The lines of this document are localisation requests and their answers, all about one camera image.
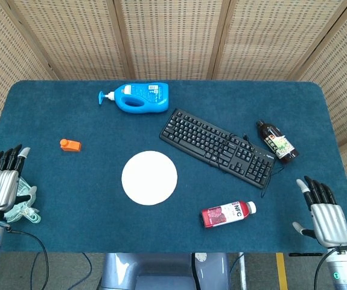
blue table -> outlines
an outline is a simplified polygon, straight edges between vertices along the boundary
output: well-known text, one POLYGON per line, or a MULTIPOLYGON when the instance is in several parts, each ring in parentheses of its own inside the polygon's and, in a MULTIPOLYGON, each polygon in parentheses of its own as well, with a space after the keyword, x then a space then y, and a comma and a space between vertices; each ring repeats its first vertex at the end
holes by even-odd
MULTIPOLYGON (((167 81, 170 108, 133 115, 97 94, 125 81, 23 81, 8 93, 0 119, 0 150, 31 147, 22 176, 38 187, 41 223, 13 226, 37 235, 48 251, 68 252, 310 252, 323 248, 291 223, 312 227, 295 180, 328 184, 347 218, 347 180, 321 89, 307 82, 167 81), (238 136, 258 138, 255 122, 277 125, 300 156, 261 190, 159 139, 174 108, 238 136), (60 149, 62 138, 82 142, 80 153, 60 149), (178 183, 165 202, 146 207, 123 192, 121 172, 135 154, 156 150, 176 165, 178 183), (204 229, 201 209, 254 201, 245 221, 204 229)), ((7 251, 37 251, 31 239, 7 235, 7 251)))

black cap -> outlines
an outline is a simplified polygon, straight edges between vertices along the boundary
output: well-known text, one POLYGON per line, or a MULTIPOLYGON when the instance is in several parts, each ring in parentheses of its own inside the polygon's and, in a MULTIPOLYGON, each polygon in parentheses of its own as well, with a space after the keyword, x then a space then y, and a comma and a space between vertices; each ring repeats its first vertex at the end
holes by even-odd
POLYGON ((260 127, 264 124, 264 121, 263 120, 259 120, 256 122, 256 126, 260 127))

